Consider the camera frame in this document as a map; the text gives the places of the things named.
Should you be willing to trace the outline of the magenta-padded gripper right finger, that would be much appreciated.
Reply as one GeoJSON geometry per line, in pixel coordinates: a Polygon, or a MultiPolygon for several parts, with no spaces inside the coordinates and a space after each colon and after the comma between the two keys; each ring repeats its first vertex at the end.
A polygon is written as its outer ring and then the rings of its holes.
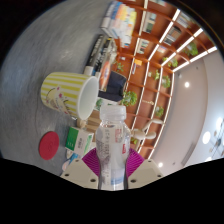
{"type": "Polygon", "coordinates": [[[128,188],[141,188],[163,177],[152,159],[144,159],[135,150],[129,150],[126,161],[126,184],[128,188]]]}

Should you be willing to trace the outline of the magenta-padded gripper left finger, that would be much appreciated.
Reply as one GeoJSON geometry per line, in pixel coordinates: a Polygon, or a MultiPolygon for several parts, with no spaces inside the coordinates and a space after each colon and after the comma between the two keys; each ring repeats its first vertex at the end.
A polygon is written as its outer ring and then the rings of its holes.
{"type": "Polygon", "coordinates": [[[90,150],[82,159],[74,159],[61,177],[83,188],[97,189],[100,177],[100,163],[96,149],[90,150]]]}

